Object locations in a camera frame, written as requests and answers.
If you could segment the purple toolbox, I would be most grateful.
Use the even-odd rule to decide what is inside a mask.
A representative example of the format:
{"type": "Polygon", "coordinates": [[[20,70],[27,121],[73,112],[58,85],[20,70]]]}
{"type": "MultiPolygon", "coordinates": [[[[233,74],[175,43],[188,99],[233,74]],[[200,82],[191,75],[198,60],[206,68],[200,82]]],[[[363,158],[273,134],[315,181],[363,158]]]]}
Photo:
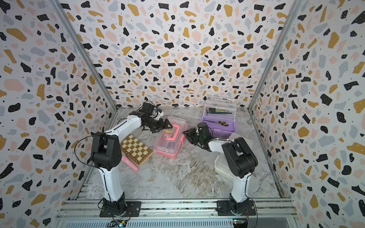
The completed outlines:
{"type": "Polygon", "coordinates": [[[229,126],[222,126],[216,123],[209,122],[205,123],[207,123],[207,125],[210,127],[213,136],[229,138],[232,133],[236,133],[237,128],[236,101],[232,98],[227,97],[207,96],[206,98],[207,99],[205,100],[203,113],[201,116],[201,122],[205,122],[205,120],[226,122],[229,126]],[[232,112],[232,114],[208,114],[206,110],[209,107],[228,110],[232,112]]]}

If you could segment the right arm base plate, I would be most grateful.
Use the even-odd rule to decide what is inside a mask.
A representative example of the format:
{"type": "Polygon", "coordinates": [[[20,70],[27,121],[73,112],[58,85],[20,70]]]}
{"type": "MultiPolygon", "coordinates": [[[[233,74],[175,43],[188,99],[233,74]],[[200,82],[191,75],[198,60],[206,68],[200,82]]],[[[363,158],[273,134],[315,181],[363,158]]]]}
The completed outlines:
{"type": "Polygon", "coordinates": [[[235,200],[219,200],[216,202],[216,211],[219,216],[256,216],[256,207],[253,201],[246,200],[236,203],[235,200]]]}

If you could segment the white toolbox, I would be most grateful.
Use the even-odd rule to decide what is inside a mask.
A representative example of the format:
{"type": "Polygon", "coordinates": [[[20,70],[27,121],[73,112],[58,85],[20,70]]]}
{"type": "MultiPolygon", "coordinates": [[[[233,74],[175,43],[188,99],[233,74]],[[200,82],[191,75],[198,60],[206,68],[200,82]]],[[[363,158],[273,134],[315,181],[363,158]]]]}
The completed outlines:
{"type": "MultiPolygon", "coordinates": [[[[232,133],[230,135],[230,137],[228,138],[229,140],[234,140],[238,137],[241,137],[241,135],[238,135],[237,133],[232,133]]],[[[250,147],[250,149],[252,149],[253,146],[253,142],[252,140],[243,137],[244,140],[246,141],[246,143],[248,144],[248,146],[250,147]]],[[[225,155],[223,153],[221,153],[215,160],[214,162],[214,167],[215,167],[215,171],[221,175],[223,178],[226,178],[230,181],[234,180],[234,175],[231,172],[231,170],[229,169],[228,163],[226,161],[225,155]]]]}

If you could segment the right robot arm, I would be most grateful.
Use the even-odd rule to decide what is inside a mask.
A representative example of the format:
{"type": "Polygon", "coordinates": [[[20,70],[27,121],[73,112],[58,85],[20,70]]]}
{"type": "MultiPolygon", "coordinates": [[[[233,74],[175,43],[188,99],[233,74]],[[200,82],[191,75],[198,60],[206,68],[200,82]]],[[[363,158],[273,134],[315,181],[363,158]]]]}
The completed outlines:
{"type": "Polygon", "coordinates": [[[229,208],[218,209],[218,212],[230,212],[236,215],[248,212],[250,197],[247,190],[251,176],[258,166],[258,159],[246,140],[242,136],[234,135],[229,139],[214,138],[207,123],[199,123],[183,134],[191,144],[203,150],[224,154],[228,167],[234,175],[229,208]]]}

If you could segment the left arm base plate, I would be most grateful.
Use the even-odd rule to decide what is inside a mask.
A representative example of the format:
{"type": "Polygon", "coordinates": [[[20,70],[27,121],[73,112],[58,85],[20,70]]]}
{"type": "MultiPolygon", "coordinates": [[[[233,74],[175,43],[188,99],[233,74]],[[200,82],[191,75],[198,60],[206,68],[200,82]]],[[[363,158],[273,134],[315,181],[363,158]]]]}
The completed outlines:
{"type": "Polygon", "coordinates": [[[106,201],[107,205],[102,206],[101,212],[99,216],[101,218],[129,218],[129,217],[138,217],[141,209],[142,202],[141,201],[127,201],[121,203],[110,203],[106,201]]]}

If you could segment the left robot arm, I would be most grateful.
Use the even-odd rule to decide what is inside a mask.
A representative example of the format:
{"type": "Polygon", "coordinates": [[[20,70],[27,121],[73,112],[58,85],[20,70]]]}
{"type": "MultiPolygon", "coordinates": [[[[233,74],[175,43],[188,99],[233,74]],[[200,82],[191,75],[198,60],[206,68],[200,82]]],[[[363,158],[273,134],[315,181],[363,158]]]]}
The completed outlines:
{"type": "Polygon", "coordinates": [[[160,115],[153,117],[148,113],[133,111],[115,127],[105,133],[93,135],[91,160],[99,170],[104,186],[104,203],[106,205],[124,202],[124,191],[119,179],[119,164],[122,160],[121,143],[134,130],[146,127],[152,133],[172,129],[168,119],[160,115]]]}

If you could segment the pink toolbox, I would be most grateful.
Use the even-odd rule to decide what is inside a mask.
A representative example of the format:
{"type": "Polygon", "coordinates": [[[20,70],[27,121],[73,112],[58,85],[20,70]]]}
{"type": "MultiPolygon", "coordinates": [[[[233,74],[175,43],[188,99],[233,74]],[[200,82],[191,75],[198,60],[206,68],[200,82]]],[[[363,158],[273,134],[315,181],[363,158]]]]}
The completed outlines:
{"type": "Polygon", "coordinates": [[[154,151],[161,156],[176,159],[185,142],[184,131],[188,124],[184,119],[169,116],[167,118],[173,128],[162,130],[155,141],[154,151]]]}

